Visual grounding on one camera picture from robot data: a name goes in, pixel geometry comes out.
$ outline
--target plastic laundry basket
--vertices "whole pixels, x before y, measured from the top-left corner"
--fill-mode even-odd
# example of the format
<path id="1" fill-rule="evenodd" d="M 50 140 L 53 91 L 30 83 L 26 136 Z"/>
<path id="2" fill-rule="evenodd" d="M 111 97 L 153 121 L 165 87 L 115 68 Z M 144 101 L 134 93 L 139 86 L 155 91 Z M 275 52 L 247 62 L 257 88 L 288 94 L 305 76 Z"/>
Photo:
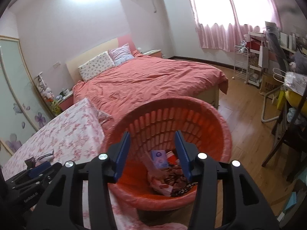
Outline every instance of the plastic laundry basket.
<path id="1" fill-rule="evenodd" d="M 117 198 L 148 211 L 174 210 L 194 201 L 196 186 L 181 197 L 156 194 L 139 159 L 145 151 L 174 149 L 176 130 L 181 130 L 185 140 L 196 144 L 201 152 L 217 161 L 229 162 L 231 134 L 213 106 L 192 97 L 151 100 L 120 119 L 103 143 L 103 149 L 107 149 L 120 141 L 124 131 L 130 132 L 131 146 L 122 177 L 117 184 L 109 185 Z"/>

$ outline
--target baseboard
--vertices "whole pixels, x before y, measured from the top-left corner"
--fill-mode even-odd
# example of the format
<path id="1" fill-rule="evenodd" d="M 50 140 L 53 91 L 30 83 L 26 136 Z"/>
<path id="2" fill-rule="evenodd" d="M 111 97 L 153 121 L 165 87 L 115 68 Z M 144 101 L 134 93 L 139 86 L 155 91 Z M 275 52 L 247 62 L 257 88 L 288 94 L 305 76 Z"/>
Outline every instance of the baseboard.
<path id="1" fill-rule="evenodd" d="M 216 61 L 212 61 L 212 60 L 203 60 L 203 59 L 182 57 L 182 56 L 173 56 L 169 59 L 171 59 L 171 60 L 182 59 L 182 60 L 188 60 L 188 61 L 195 61 L 195 62 L 201 62 L 201 63 L 210 64 L 210 65 L 216 65 L 216 66 L 220 66 L 220 67 L 226 67 L 226 68 L 229 68 L 229 69 L 233 69 L 232 65 L 228 65 L 228 64 L 224 64 L 224 63 L 220 63 L 220 62 L 216 62 Z"/>

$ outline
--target purple package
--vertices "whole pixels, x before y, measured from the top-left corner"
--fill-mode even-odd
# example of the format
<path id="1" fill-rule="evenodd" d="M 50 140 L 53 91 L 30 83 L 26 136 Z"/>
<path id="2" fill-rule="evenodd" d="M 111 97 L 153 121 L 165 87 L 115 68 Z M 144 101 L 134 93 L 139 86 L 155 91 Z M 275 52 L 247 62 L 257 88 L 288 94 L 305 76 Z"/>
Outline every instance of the purple package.
<path id="1" fill-rule="evenodd" d="M 157 169 L 166 169 L 169 167 L 165 150 L 152 150 L 151 158 Z"/>

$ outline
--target silver screw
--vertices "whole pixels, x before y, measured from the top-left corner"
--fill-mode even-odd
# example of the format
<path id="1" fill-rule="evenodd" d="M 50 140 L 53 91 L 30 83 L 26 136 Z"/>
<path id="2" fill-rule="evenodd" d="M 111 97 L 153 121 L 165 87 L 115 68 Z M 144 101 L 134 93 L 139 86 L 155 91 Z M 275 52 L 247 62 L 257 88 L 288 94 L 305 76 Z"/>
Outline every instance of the silver screw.
<path id="1" fill-rule="evenodd" d="M 198 156 L 199 159 L 206 159 L 206 158 L 208 157 L 207 154 L 202 153 L 202 152 L 201 152 L 201 153 L 198 153 L 197 156 Z"/>
<path id="2" fill-rule="evenodd" d="M 241 165 L 241 163 L 239 161 L 237 161 L 237 160 L 233 160 L 231 163 L 235 167 L 239 167 Z"/>
<path id="3" fill-rule="evenodd" d="M 74 165 L 73 161 L 68 161 L 65 163 L 65 166 L 68 168 L 72 167 L 73 165 Z"/>
<path id="4" fill-rule="evenodd" d="M 105 160 L 105 159 L 108 158 L 108 155 L 107 155 L 106 153 L 102 153 L 102 154 L 99 155 L 98 158 L 99 158 L 100 160 Z"/>

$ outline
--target frosted glass door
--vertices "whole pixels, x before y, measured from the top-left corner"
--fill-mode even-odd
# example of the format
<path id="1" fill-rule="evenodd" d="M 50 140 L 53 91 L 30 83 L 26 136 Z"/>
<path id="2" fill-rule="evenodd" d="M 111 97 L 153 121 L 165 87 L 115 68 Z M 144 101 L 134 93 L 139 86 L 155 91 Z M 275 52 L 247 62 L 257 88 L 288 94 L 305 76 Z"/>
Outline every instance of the frosted glass door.
<path id="1" fill-rule="evenodd" d="M 15 111 L 16 101 L 7 85 L 0 66 L 0 138 L 15 152 L 24 144 L 36 130 L 20 111 Z"/>
<path id="2" fill-rule="evenodd" d="M 33 126 L 36 129 L 41 129 L 51 120 L 51 117 L 28 76 L 18 40 L 0 39 L 0 50 L 3 59 L 3 72 L 7 76 L 12 92 L 19 101 L 19 106 L 17 103 L 15 105 L 11 103 L 11 108 L 14 107 L 14 113 L 23 111 Z"/>

